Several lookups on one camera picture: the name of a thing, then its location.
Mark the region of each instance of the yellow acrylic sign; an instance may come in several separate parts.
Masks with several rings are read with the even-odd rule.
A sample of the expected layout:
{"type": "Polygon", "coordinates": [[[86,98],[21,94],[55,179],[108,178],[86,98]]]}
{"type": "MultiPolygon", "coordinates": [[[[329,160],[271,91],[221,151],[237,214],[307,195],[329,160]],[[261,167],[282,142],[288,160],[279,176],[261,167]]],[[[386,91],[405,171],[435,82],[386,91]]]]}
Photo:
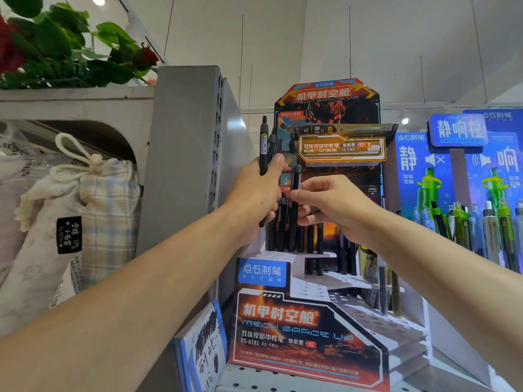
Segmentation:
{"type": "Polygon", "coordinates": [[[384,137],[347,137],[343,133],[299,136],[298,153],[309,164],[382,162],[387,159],[384,137]]]}

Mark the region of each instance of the forearm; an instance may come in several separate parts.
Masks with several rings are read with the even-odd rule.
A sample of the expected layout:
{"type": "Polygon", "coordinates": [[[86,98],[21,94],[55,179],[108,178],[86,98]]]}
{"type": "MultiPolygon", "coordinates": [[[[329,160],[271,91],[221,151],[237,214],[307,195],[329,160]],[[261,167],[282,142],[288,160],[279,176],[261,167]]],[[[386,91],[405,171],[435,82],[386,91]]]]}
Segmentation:
{"type": "Polygon", "coordinates": [[[513,386],[523,385],[523,277],[390,212],[369,246],[513,386]]]}
{"type": "Polygon", "coordinates": [[[227,211],[0,340],[3,389],[134,391],[239,248],[241,226],[227,211]]]}

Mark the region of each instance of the ceiling light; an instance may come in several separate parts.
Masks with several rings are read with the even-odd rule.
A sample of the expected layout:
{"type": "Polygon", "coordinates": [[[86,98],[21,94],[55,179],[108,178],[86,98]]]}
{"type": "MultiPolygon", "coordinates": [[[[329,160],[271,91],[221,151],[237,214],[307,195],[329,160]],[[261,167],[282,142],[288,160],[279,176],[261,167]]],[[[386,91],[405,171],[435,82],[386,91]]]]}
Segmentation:
{"type": "Polygon", "coordinates": [[[93,0],[93,2],[99,7],[105,5],[105,0],[93,0]]]}

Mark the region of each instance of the left arm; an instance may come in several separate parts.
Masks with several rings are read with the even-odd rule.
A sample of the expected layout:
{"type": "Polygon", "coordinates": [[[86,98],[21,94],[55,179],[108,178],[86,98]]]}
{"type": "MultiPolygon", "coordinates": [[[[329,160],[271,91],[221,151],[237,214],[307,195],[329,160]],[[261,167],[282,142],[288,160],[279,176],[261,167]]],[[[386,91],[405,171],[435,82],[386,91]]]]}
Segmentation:
{"type": "Polygon", "coordinates": [[[259,221],[274,217],[284,159],[275,157],[263,177],[256,162],[222,207],[2,338],[2,390],[135,391],[259,221]]]}

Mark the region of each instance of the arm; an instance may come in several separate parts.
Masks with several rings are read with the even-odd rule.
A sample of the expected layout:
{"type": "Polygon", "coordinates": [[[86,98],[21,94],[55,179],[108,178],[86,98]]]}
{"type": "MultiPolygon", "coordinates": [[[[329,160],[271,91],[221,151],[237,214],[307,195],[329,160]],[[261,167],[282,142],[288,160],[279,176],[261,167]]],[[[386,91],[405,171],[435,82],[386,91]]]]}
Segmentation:
{"type": "Polygon", "coordinates": [[[374,204],[344,176],[291,192],[300,225],[334,222],[381,256],[513,386],[523,385],[523,276],[374,204]]]}
{"type": "Polygon", "coordinates": [[[259,221],[275,216],[283,167],[277,156],[262,177],[253,161],[222,207],[2,338],[2,390],[135,391],[259,221]]]}

